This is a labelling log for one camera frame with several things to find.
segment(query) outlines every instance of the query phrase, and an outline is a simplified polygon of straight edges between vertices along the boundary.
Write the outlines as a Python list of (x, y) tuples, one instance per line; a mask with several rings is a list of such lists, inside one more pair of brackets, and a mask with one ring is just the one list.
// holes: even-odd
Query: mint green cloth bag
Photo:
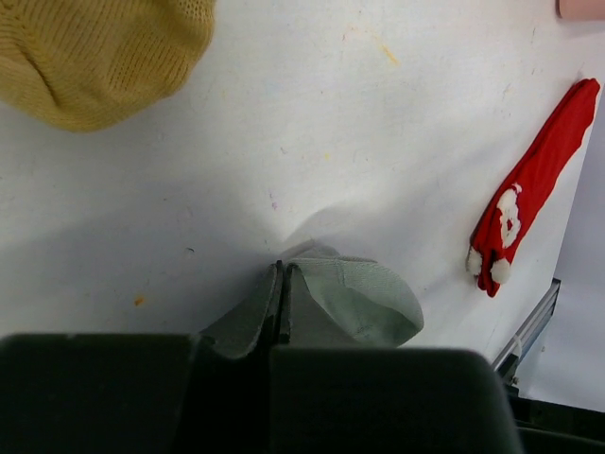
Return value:
[(424, 327), (423, 311), (403, 279), (372, 260), (316, 247), (290, 260), (313, 299), (356, 341), (398, 347)]

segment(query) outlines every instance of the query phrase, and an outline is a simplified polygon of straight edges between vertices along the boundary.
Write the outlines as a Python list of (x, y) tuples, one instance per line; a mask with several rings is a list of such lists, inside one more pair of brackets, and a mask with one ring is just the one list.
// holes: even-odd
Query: white table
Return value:
[(554, 0), (221, 0), (186, 88), (121, 125), (0, 108), (0, 333), (198, 330), (314, 238), (401, 273), (410, 345), (493, 358), (548, 288), (585, 145), (493, 300), (469, 235), (604, 46)]

